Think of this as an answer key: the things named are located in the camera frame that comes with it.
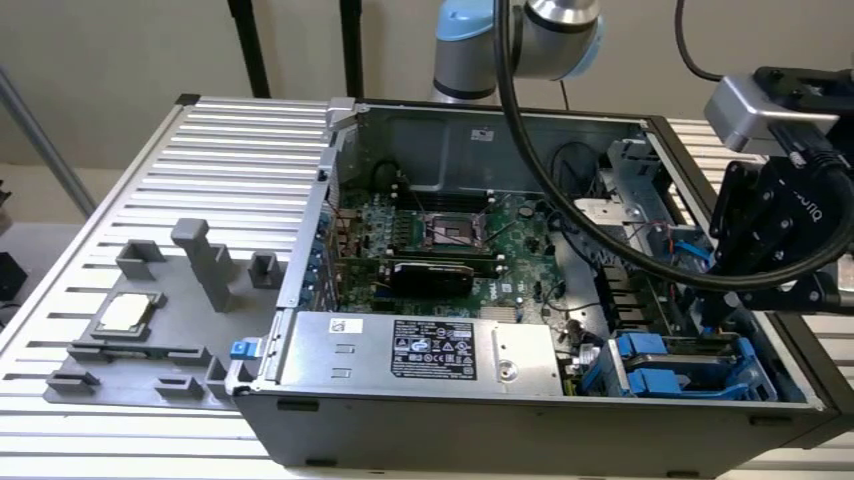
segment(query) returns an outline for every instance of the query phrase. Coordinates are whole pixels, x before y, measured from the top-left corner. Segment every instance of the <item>cable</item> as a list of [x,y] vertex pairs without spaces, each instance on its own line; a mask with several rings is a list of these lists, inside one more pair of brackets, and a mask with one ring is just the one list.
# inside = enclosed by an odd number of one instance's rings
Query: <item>cable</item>
[[500,199],[498,202],[495,202],[495,203],[487,203],[486,207],[483,207],[483,210],[480,210],[480,211],[478,212],[478,215],[475,215],[475,218],[476,218],[476,219],[480,219],[480,217],[482,217],[483,215],[486,215],[486,211],[487,211],[490,208],[491,208],[491,209],[496,209],[496,208],[502,205],[502,203],[504,203],[504,200],[507,200],[507,199],[510,198],[510,195],[511,195],[510,193],[508,193],[508,194],[506,194],[506,195],[502,197],[502,199]]
[[688,47],[684,44],[684,0],[676,0],[676,14],[674,16],[674,30],[676,32],[676,48],[679,49],[679,56],[682,57],[682,63],[688,67],[691,73],[710,82],[719,82],[723,79],[723,75],[710,73],[699,65],[694,63],[691,54],[688,53]]
[[[548,172],[551,173],[551,178],[555,178],[555,164],[558,163],[558,157],[560,156],[560,153],[563,152],[563,150],[566,150],[568,147],[583,147],[584,149],[587,149],[587,151],[592,154],[594,156],[594,166],[595,166],[595,171],[592,174],[592,177],[590,178],[590,185],[587,185],[587,193],[584,193],[584,196],[590,195],[590,193],[594,190],[594,187],[596,186],[596,174],[599,173],[599,153],[592,149],[592,147],[590,145],[587,145],[584,142],[579,142],[578,140],[572,140],[570,142],[566,142],[564,144],[562,144],[556,149],[555,149],[555,153],[551,154],[551,162],[548,163]],[[575,169],[572,168],[572,166],[570,165],[570,162],[567,162],[566,159],[560,159],[560,163],[563,164],[563,166],[566,167],[566,169],[570,172],[570,175],[572,176],[572,180],[575,181],[575,185],[579,187],[582,186],[582,181],[580,181],[580,177],[578,175],[578,172],[575,171]]]
[[562,308],[562,307],[555,307],[555,305],[551,303],[551,295],[555,293],[555,290],[558,290],[558,287],[564,284],[563,281],[555,283],[551,288],[548,289],[548,293],[546,294],[546,296],[543,297],[544,303],[546,305],[548,305],[548,308],[551,308],[555,312],[562,312],[562,313],[570,313],[570,312],[576,312],[579,310],[583,310],[586,308],[590,307],[595,307],[598,305],[602,305],[599,302],[591,302],[586,305],[582,305],[580,307],[572,307],[572,308]]
[[385,165],[393,165],[395,170],[396,171],[400,170],[400,164],[393,158],[385,157],[377,160],[376,163],[373,164],[373,167],[371,167],[371,179],[368,181],[368,191],[371,192],[375,191],[375,188],[376,188],[376,174],[379,173],[379,169],[383,168]]
[[836,194],[838,204],[843,205],[843,213],[839,227],[831,238],[816,249],[815,254],[800,259],[788,266],[772,272],[751,275],[722,276],[711,274],[695,274],[687,270],[675,268],[658,262],[655,259],[638,252],[628,245],[618,241],[587,218],[572,201],[560,193],[560,189],[548,177],[548,172],[539,162],[531,139],[528,138],[519,102],[512,83],[512,71],[510,69],[510,35],[508,35],[508,1],[495,0],[495,64],[498,91],[502,101],[504,118],[512,135],[519,156],[542,187],[546,196],[566,215],[567,220],[590,236],[590,238],[607,250],[610,250],[626,262],[635,265],[651,275],[671,282],[680,283],[700,290],[744,291],[776,287],[783,283],[812,273],[847,251],[851,239],[854,239],[854,185],[845,172],[828,171],[824,175],[824,186]]
[[516,223],[519,223],[519,220],[514,220],[512,222],[510,222],[507,225],[504,225],[502,228],[498,229],[498,231],[490,235],[490,237],[483,240],[483,245],[486,245],[487,243],[490,243],[492,240],[495,240],[498,238],[498,236],[510,228],[512,227]]
[[563,108],[570,110],[570,97],[566,96],[566,84],[560,80],[560,94],[563,95]]
[[[552,212],[546,217],[546,225],[548,225],[548,221],[551,220],[551,217],[552,217],[552,215],[555,213],[558,215],[560,215],[560,212],[558,210],[552,210]],[[575,245],[575,243],[570,239],[570,235],[567,233],[567,227],[563,224],[563,219],[560,219],[560,229],[559,230],[560,230],[560,235],[563,236],[563,240],[566,240],[566,243],[570,245],[570,248],[575,252],[575,255],[578,255],[578,258],[580,258],[584,261],[584,263],[587,265],[590,265],[590,268],[592,268],[594,270],[598,270],[599,269],[599,265],[596,264],[596,262],[594,262],[591,260],[591,258],[587,255],[584,255],[584,253],[580,251],[580,249],[578,248],[578,246]]]
[[344,229],[344,235],[348,236],[349,235],[349,227],[348,227],[348,224],[344,223],[344,219],[341,217],[341,211],[337,208],[335,208],[335,205],[332,205],[332,203],[328,200],[324,200],[324,201],[325,201],[325,204],[332,209],[332,213],[335,213],[335,219],[340,222],[340,226]]
[[575,246],[575,243],[570,239],[570,235],[567,234],[566,230],[560,230],[560,235],[563,236],[563,240],[566,240],[566,243],[570,244],[570,248],[575,252],[575,255],[578,255],[578,258],[580,258],[584,261],[584,263],[590,265],[590,268],[592,268],[594,270],[598,270],[599,265],[596,265],[596,262],[594,262],[590,259],[590,257],[582,253],[580,249],[578,248],[578,246]]

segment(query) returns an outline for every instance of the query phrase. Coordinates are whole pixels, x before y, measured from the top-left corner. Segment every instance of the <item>cpu socket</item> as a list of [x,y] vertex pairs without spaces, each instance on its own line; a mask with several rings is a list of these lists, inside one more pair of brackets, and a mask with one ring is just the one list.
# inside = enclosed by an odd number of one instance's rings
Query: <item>cpu socket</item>
[[480,248],[484,230],[483,216],[471,214],[424,215],[424,246]]

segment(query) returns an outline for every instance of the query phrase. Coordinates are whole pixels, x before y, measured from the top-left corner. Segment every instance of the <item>processor chip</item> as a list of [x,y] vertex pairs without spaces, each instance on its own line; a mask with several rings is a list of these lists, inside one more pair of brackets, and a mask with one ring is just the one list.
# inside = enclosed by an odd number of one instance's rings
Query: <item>processor chip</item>
[[143,321],[149,309],[148,295],[125,293],[116,296],[101,315],[101,329],[131,330]]

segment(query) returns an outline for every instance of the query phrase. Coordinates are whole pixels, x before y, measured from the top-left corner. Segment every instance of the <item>aluminum table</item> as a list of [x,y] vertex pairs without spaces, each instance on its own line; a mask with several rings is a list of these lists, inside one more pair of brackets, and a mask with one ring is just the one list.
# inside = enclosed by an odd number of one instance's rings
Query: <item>aluminum table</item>
[[[177,218],[205,218],[208,238],[232,257],[289,242],[277,205],[292,162],[304,152],[288,141],[320,140],[324,102],[203,97],[176,105],[80,234],[0,333],[0,478],[367,478],[376,473],[284,469],[268,458],[237,412],[55,405],[41,399],[44,378],[65,358],[119,277],[113,258],[124,242],[171,245]],[[731,160],[762,158],[728,151],[703,121],[671,120],[712,186]],[[183,254],[163,248],[168,255]],[[854,319],[810,316],[815,332],[854,385]],[[483,475],[387,472],[385,478],[484,478]],[[854,433],[812,450],[767,452],[724,480],[850,480]]]

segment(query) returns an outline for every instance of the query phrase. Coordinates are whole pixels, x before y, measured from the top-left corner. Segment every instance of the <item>capacitor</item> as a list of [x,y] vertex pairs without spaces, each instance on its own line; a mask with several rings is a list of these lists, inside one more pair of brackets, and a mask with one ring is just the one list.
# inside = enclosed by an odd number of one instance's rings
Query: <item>capacitor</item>
[[555,254],[555,244],[551,243],[551,239],[546,236],[546,248],[543,249],[543,255],[552,256]]
[[554,211],[554,209],[551,208],[546,200],[540,200],[539,202],[536,202],[536,204],[534,205],[534,208],[543,215],[548,215]]
[[519,216],[520,219],[523,220],[528,220],[530,218],[534,217],[534,213],[536,213],[534,211],[534,209],[531,207],[528,207],[527,205],[522,205],[519,207],[519,209],[516,210],[516,215]]
[[522,323],[522,318],[524,316],[524,299],[522,297],[516,297],[516,323]]

